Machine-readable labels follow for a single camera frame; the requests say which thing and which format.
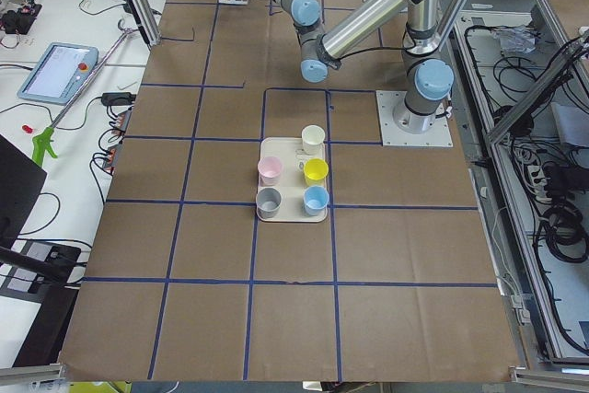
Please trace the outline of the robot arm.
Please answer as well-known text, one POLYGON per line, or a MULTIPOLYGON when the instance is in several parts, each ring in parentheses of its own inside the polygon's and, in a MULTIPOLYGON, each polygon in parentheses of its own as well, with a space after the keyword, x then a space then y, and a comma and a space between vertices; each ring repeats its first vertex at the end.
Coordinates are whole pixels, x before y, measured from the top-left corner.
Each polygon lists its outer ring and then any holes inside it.
POLYGON ((406 133, 433 127, 449 98, 454 73, 440 59, 439 0, 365 0, 325 29, 317 0, 272 0, 294 22, 301 50, 300 70, 310 83, 326 79, 347 57, 370 51, 398 51, 405 64, 407 91, 392 112, 406 133))

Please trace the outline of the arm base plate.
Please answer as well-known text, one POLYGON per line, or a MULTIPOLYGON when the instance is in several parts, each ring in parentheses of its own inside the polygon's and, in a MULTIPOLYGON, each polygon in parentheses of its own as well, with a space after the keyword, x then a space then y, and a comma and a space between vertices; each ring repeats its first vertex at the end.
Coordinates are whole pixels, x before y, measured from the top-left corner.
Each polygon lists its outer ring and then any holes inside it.
POLYGON ((375 92, 382 146, 407 148, 451 148, 452 136, 442 103, 429 116, 412 113, 405 91, 375 92))

